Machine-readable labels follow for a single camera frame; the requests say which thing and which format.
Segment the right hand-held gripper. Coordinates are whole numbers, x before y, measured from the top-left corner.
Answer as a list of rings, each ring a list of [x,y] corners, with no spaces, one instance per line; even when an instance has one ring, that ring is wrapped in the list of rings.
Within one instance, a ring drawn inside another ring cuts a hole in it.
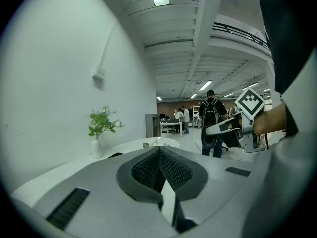
[[[247,88],[235,101],[238,109],[232,118],[220,122],[211,127],[203,127],[201,133],[202,146],[206,149],[213,149],[216,146],[218,135],[234,130],[242,130],[239,143],[246,153],[263,151],[260,147],[258,136],[253,131],[254,118],[264,106],[264,99],[253,89]]]

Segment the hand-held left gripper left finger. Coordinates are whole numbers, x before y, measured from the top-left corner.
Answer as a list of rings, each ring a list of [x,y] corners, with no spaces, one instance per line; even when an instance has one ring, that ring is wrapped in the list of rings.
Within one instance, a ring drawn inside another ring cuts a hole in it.
[[[117,184],[135,201],[163,203],[163,196],[155,190],[159,170],[159,147],[146,148],[144,153],[135,156],[118,168]]]

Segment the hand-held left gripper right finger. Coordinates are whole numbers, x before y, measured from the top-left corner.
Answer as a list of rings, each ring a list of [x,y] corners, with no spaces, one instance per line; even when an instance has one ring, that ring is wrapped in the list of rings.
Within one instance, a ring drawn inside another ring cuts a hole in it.
[[[206,169],[180,154],[176,148],[159,148],[159,169],[180,201],[196,198],[208,181]]]

